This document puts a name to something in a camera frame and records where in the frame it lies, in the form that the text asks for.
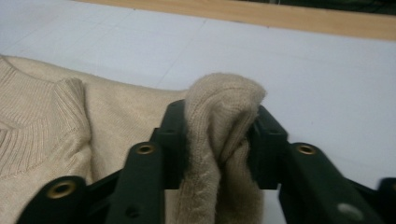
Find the knitted sweater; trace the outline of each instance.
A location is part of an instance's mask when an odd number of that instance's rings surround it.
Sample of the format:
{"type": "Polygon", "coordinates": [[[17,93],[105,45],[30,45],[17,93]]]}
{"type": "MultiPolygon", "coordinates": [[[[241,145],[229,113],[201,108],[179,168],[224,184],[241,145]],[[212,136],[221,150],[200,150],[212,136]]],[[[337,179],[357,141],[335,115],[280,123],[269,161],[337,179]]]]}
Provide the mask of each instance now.
{"type": "Polygon", "coordinates": [[[0,220],[14,223],[56,177],[91,183],[119,170],[128,149],[159,127],[167,105],[185,99],[190,164],[180,189],[165,192],[166,223],[261,223],[245,134],[263,96],[237,75],[163,91],[0,57],[0,220]]]}

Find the gripped fabric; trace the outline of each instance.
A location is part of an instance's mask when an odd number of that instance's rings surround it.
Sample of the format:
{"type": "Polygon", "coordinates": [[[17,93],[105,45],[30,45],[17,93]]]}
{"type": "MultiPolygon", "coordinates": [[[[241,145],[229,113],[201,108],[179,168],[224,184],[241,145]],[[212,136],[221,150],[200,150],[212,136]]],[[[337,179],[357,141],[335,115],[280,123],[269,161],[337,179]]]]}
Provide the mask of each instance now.
{"type": "Polygon", "coordinates": [[[80,175],[90,184],[119,170],[129,148],[159,127],[167,105],[185,99],[190,165],[180,189],[165,192],[166,223],[262,223],[245,135],[264,94],[237,75],[163,91],[0,57],[1,222],[14,223],[54,178],[80,175]]]}

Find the brass screw insert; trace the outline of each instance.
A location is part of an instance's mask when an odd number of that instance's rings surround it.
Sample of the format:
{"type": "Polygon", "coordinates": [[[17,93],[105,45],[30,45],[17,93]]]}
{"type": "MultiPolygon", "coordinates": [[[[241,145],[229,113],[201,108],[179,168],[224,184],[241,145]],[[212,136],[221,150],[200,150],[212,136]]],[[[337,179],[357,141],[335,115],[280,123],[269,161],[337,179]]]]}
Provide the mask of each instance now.
{"type": "Polygon", "coordinates": [[[71,180],[64,180],[52,186],[47,192],[47,197],[51,199],[60,199],[76,190],[76,183],[71,180]]]}
{"type": "Polygon", "coordinates": [[[298,146],[297,150],[305,155],[314,155],[317,153],[317,151],[310,146],[298,146]]]}
{"type": "Polygon", "coordinates": [[[141,146],[140,148],[137,149],[136,152],[137,154],[146,155],[146,154],[150,154],[154,150],[155,150],[154,146],[141,146]]]}

